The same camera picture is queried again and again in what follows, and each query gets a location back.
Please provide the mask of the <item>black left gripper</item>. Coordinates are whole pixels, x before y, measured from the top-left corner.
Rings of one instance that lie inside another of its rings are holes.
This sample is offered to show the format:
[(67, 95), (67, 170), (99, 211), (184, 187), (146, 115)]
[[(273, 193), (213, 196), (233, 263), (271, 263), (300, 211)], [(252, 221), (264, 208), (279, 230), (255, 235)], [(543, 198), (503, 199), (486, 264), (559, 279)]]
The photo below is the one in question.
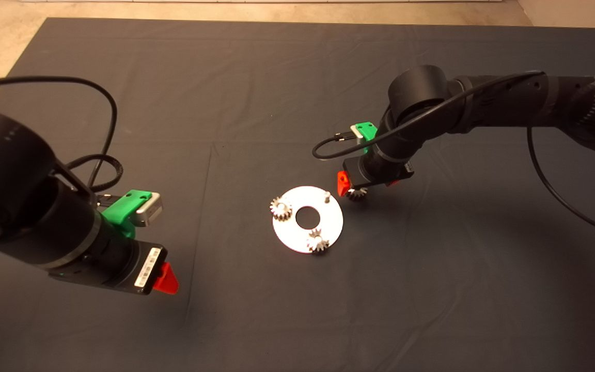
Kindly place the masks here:
[(111, 225), (101, 228), (91, 245), (50, 277), (68, 283), (148, 295), (153, 290), (168, 295), (179, 292), (167, 249), (158, 243), (125, 237)]

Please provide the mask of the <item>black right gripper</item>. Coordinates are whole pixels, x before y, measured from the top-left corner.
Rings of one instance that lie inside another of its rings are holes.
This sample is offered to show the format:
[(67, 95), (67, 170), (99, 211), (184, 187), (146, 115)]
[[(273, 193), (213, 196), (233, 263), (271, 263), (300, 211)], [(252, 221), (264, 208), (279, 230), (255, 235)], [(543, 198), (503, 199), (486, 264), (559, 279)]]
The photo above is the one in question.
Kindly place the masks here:
[(345, 197), (350, 187), (361, 189), (385, 184), (389, 188), (415, 174), (409, 161), (387, 158), (384, 153), (375, 150), (345, 159), (343, 169), (344, 172), (337, 173), (337, 194), (340, 197)]

